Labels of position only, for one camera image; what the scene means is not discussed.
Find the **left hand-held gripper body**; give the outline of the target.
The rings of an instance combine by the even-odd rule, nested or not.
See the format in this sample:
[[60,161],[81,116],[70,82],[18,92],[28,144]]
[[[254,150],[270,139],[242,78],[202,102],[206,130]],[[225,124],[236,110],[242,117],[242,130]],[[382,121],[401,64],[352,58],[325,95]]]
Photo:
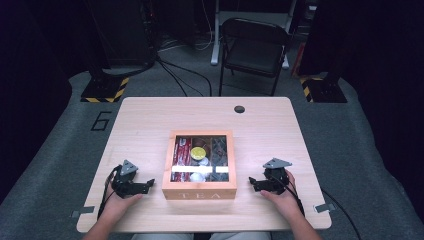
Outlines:
[[128,160],[125,160],[122,165],[118,165],[114,169],[115,175],[112,182],[112,189],[121,198],[136,195],[134,187],[140,184],[134,183],[133,179],[137,170],[138,167]]

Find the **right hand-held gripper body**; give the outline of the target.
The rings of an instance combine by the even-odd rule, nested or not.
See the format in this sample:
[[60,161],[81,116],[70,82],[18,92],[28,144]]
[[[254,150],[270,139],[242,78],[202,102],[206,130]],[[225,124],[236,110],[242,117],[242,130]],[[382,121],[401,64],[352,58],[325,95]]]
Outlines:
[[264,176],[269,182],[270,192],[280,195],[285,191],[285,187],[289,184],[289,178],[286,173],[286,167],[288,166],[291,166],[290,162],[278,158],[272,158],[263,165],[265,168]]

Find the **wooden tea box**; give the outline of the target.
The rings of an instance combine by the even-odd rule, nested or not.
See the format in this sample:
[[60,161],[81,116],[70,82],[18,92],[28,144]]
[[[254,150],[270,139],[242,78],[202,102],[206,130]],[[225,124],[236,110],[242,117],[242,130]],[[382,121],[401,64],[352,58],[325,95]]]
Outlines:
[[[212,158],[212,139],[215,137],[225,136],[227,140],[227,156],[228,166],[219,167],[218,171],[221,173],[228,173],[228,180],[226,182],[213,182],[211,174],[213,166],[211,164]],[[171,181],[171,165],[173,159],[173,149],[175,141],[179,142],[180,139],[189,138],[191,140],[191,149],[193,138],[204,139],[208,146],[206,150],[206,157],[209,159],[208,166],[200,166],[199,161],[194,160],[190,155],[190,164],[188,166],[175,166],[176,172],[181,174],[180,182]],[[165,170],[162,180],[162,192],[167,200],[224,200],[234,199],[237,192],[236,180],[236,164],[234,157],[234,141],[233,133],[231,130],[178,130],[172,131],[168,140],[168,149],[165,162]],[[201,173],[205,176],[205,182],[191,182],[190,175],[194,172]]]

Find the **yellow coffee capsule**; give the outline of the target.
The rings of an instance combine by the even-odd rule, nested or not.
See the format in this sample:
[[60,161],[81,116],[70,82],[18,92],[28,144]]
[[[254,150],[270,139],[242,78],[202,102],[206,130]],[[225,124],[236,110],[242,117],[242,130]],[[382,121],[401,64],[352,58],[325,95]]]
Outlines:
[[206,157],[207,153],[206,150],[202,147],[194,147],[191,149],[190,155],[194,160],[200,161]]

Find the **person's left hand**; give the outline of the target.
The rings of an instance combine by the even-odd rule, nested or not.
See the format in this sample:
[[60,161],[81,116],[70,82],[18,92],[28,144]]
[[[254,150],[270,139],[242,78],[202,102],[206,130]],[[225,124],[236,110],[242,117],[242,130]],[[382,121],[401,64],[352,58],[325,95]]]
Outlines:
[[135,205],[142,198],[142,194],[121,198],[113,193],[106,201],[102,217],[109,220],[119,220],[131,206]]

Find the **person's right hand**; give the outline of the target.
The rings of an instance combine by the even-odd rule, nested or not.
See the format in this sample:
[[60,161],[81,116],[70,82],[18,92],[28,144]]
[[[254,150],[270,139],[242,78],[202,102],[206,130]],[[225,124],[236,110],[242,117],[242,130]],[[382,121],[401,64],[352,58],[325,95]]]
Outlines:
[[287,189],[280,195],[261,190],[260,194],[267,200],[271,201],[278,212],[288,221],[296,220],[303,216],[298,205],[298,196],[295,186],[295,178],[290,171],[286,171],[289,179]]

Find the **red stick packet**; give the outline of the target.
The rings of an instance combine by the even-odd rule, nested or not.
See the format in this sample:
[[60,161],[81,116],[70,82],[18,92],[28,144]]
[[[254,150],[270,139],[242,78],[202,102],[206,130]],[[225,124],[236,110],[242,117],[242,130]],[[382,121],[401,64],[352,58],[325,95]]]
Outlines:
[[179,166],[179,142],[175,141],[174,149],[173,149],[173,159],[172,159],[172,165],[171,165],[171,181],[172,182],[180,182],[181,181],[181,174],[179,172],[176,172],[174,167]]
[[180,164],[182,166],[188,166],[190,164],[191,140],[189,138],[181,138],[180,147]]

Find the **pile of dark pyramid tea bags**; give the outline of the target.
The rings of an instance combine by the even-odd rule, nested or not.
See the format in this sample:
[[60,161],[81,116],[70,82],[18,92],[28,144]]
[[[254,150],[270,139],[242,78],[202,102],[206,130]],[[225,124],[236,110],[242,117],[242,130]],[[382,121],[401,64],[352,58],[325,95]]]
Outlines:
[[225,136],[215,137],[212,139],[211,164],[213,166],[211,180],[213,182],[226,182],[228,180],[228,173],[221,173],[218,171],[219,167],[228,166],[227,140]]

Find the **person's left leg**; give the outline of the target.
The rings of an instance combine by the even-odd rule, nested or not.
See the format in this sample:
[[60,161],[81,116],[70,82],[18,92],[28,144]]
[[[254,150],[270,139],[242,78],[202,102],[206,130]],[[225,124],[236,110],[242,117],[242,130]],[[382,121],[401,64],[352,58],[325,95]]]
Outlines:
[[131,240],[194,240],[193,233],[138,233]]

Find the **person's leg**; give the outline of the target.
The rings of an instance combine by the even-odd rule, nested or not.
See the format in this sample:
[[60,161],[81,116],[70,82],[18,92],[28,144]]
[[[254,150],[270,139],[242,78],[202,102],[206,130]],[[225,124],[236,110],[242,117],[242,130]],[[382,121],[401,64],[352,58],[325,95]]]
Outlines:
[[193,233],[138,233],[131,240],[194,240]]
[[272,240],[271,233],[259,232],[225,232],[213,233],[209,240]]

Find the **grey tape strip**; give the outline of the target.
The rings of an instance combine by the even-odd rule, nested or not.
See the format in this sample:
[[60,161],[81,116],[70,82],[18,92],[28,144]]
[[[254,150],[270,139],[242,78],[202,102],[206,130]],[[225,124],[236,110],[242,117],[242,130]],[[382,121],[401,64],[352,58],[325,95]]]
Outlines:
[[93,213],[95,206],[82,207],[78,210],[73,210],[70,214],[71,218],[79,218],[82,214]]
[[328,212],[334,211],[336,209],[336,207],[332,203],[324,203],[324,204],[321,204],[321,205],[315,205],[314,209],[317,213],[321,213],[321,212],[325,212],[325,211],[328,211]]

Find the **person's right leg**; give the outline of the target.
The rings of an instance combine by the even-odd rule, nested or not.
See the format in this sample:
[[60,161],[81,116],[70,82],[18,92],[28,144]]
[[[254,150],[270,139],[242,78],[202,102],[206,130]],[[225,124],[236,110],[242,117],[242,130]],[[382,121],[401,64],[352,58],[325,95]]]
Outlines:
[[213,233],[209,240],[272,240],[271,233],[259,232],[225,232]]

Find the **black stand with striped base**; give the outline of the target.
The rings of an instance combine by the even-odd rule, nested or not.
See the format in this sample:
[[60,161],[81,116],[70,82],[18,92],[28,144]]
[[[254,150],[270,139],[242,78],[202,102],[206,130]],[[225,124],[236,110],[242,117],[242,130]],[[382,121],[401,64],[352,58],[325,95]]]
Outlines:
[[325,77],[303,76],[300,83],[306,100],[311,103],[346,103],[338,81],[340,77],[328,73]]
[[88,64],[91,79],[81,94],[82,102],[116,102],[128,82],[125,74],[108,74],[94,62]]

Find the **red object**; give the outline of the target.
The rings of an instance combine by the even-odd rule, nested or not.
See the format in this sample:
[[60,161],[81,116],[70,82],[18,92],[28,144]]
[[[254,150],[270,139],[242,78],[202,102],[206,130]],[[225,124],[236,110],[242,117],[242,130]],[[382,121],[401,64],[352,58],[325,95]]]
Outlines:
[[299,67],[301,65],[301,61],[302,61],[302,57],[303,57],[303,52],[304,52],[304,48],[305,48],[305,43],[301,43],[299,45],[298,51],[297,51],[297,55],[295,58],[295,62],[293,64],[293,68],[291,71],[291,76],[292,77],[298,77],[298,71],[299,71]]

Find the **black folding chair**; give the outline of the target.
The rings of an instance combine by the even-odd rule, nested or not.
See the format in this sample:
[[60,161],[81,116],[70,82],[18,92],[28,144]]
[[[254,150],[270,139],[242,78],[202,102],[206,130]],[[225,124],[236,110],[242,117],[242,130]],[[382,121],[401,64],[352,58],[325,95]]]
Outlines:
[[221,25],[222,56],[219,95],[224,85],[224,70],[249,73],[274,80],[273,96],[291,40],[279,25],[244,18],[229,18]]

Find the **black equipment cabinet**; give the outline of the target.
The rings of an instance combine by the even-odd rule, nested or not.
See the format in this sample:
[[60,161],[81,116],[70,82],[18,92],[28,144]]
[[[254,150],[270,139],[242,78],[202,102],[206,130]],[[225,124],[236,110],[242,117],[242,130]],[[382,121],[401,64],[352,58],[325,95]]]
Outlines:
[[156,51],[146,0],[87,0],[110,66],[151,67]]

